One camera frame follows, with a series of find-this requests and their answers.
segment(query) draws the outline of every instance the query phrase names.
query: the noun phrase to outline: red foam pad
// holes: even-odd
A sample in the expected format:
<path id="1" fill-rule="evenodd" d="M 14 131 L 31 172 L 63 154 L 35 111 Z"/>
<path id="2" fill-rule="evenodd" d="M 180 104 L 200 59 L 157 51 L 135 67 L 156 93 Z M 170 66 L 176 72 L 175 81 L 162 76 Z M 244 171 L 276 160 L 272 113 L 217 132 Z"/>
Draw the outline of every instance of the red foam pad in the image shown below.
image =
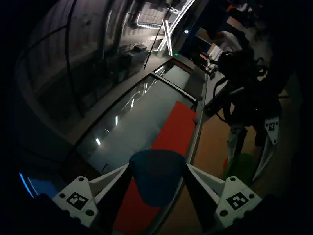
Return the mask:
<path id="1" fill-rule="evenodd" d="M 197 114 L 177 101 L 151 149 L 172 150 L 185 156 L 194 130 Z M 136 182 L 130 182 L 113 229 L 125 235 L 143 232 L 160 211 L 141 199 Z"/>

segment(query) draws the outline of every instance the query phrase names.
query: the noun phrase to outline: fluorescent light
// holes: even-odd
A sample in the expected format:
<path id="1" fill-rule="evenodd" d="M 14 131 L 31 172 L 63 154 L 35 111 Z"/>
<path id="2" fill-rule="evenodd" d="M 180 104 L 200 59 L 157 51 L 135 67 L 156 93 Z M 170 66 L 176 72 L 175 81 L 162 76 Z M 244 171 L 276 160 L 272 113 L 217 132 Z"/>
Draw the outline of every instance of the fluorescent light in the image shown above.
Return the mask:
<path id="1" fill-rule="evenodd" d="M 164 32 L 165 32 L 165 37 L 166 37 L 166 42 L 167 42 L 167 48 L 169 50 L 169 55 L 173 56 L 171 36 L 169 34 L 169 21 L 165 20 L 164 22 L 164 20 L 162 19 L 162 23 L 164 26 Z"/>
<path id="2" fill-rule="evenodd" d="M 28 177 L 27 177 L 27 179 L 28 179 L 29 183 L 31 184 L 32 189 L 35 191 L 36 195 L 38 196 L 38 193 L 37 193 L 37 191 L 36 191 L 35 187 L 33 186 L 33 184 L 32 184 L 32 182 L 31 182 L 31 180 L 30 180 Z"/>
<path id="3" fill-rule="evenodd" d="M 138 27 L 142 27 L 145 29 L 159 29 L 162 28 L 162 25 L 156 24 L 156 23 L 138 23 L 138 20 L 140 18 L 141 13 L 138 13 L 137 19 L 136 19 L 136 25 Z"/>
<path id="4" fill-rule="evenodd" d="M 161 66 L 160 68 L 158 68 L 155 73 L 158 73 L 161 69 L 163 68 L 163 66 Z"/>
<path id="5" fill-rule="evenodd" d="M 19 174 L 20 174 L 20 177 L 21 177 L 21 179 L 22 179 L 22 181 L 23 181 L 23 184 L 24 184 L 26 190 L 29 192 L 29 194 L 32 196 L 32 198 L 34 198 L 34 196 L 32 195 L 31 191 L 29 190 L 29 188 L 28 188 L 28 186 L 27 186 L 27 184 L 26 184 L 26 182 L 25 182 L 25 180 L 24 180 L 24 177 L 22 176 L 21 173 L 19 173 Z"/>
<path id="6" fill-rule="evenodd" d="M 195 2 L 195 0 L 189 0 L 186 2 L 186 4 L 183 6 L 182 10 L 179 12 L 178 16 L 174 20 L 174 22 L 171 24 L 171 27 L 169 28 L 169 35 L 171 36 L 174 32 L 176 26 L 178 25 L 179 21 L 183 18 L 184 14 L 188 11 L 188 9 L 191 7 L 191 5 Z M 160 43 L 158 50 L 161 51 L 165 45 L 166 39 L 163 38 L 162 42 Z"/>

